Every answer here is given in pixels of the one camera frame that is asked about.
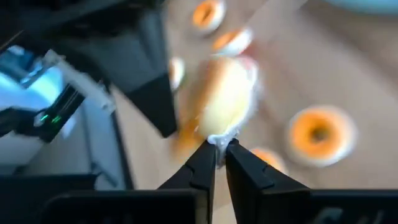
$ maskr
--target glazed donut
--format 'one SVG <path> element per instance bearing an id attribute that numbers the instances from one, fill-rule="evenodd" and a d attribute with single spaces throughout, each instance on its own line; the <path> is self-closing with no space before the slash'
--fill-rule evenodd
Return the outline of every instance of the glazed donut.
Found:
<path id="1" fill-rule="evenodd" d="M 354 122 L 344 111 L 334 106 L 314 106 L 290 120 L 287 154 L 305 166 L 329 166 L 353 150 L 356 136 Z"/>
<path id="2" fill-rule="evenodd" d="M 178 151 L 193 150 L 197 141 L 222 135 L 242 120 L 251 103 L 257 76 L 249 60 L 215 57 L 207 65 L 199 90 L 192 97 L 188 119 L 178 132 Z"/>
<path id="3" fill-rule="evenodd" d="M 179 57 L 173 57 L 169 62 L 170 87 L 175 91 L 181 84 L 185 75 L 184 61 Z"/>
<path id="4" fill-rule="evenodd" d="M 279 170 L 285 175 L 288 175 L 286 165 L 277 153 L 260 147 L 256 147 L 250 151 L 273 168 Z"/>
<path id="5" fill-rule="evenodd" d="M 213 43 L 215 54 L 225 56 L 236 56 L 242 53 L 252 42 L 253 34 L 251 29 L 242 28 L 228 32 L 217 38 Z"/>
<path id="6" fill-rule="evenodd" d="M 193 12 L 193 26 L 202 34 L 216 30 L 224 19 L 226 6 L 222 0 L 206 0 Z"/>

